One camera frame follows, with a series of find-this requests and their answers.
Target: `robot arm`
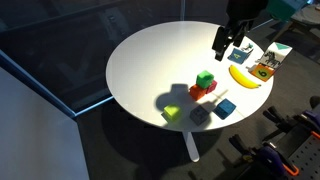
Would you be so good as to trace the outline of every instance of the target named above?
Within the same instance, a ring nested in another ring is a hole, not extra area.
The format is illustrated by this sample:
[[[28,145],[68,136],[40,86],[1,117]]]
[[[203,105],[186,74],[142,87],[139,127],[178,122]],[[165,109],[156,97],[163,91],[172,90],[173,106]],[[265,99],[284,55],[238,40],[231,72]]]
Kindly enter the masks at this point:
[[[240,46],[261,10],[266,9],[273,17],[287,21],[307,2],[308,0],[229,0],[226,10],[229,22],[225,27],[219,27],[212,46],[216,51],[215,58],[221,61],[232,42],[234,46]]]
[[[229,22],[225,27],[218,28],[212,49],[216,51],[216,59],[221,61],[225,50],[233,42],[239,47],[245,34],[251,29],[268,0],[229,0],[227,14]]]

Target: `gray carpet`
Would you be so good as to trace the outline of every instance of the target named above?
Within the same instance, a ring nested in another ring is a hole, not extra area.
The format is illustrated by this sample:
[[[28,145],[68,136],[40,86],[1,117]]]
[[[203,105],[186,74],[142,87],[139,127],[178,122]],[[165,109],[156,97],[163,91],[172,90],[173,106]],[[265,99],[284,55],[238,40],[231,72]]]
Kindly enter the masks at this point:
[[[248,37],[263,50],[270,44],[277,22],[252,30]],[[77,119],[91,180],[212,180],[234,179],[244,167],[233,168],[240,154],[228,138],[239,134],[249,146],[259,146],[276,130],[263,115],[274,105],[284,115],[310,109],[309,97],[320,95],[319,44],[298,32],[278,42],[293,47],[276,73],[264,105],[245,120],[215,131],[193,133],[200,161],[191,162],[182,135],[151,127],[131,117],[111,101]]]

